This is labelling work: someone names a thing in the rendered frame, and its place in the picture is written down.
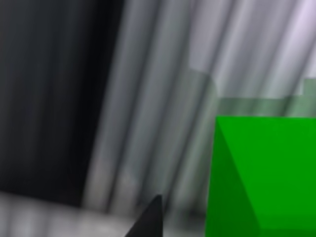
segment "black object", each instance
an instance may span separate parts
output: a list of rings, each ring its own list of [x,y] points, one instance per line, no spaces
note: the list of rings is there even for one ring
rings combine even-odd
[[[162,237],[162,196],[157,195],[125,237]]]

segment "black triangular object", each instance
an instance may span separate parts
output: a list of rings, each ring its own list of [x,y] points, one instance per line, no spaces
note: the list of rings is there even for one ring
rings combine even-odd
[[[162,237],[162,196],[157,195],[125,237]]]

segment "green cube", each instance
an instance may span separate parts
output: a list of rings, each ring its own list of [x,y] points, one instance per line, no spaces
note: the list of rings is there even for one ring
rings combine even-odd
[[[217,117],[206,237],[316,237],[316,119]]]

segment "cube face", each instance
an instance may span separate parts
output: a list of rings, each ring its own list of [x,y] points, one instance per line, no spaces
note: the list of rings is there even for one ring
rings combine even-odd
[[[316,236],[316,119],[215,126],[206,237]]]

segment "green box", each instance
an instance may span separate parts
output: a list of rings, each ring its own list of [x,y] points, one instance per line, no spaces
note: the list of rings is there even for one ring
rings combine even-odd
[[[206,237],[316,237],[316,119],[217,117]]]

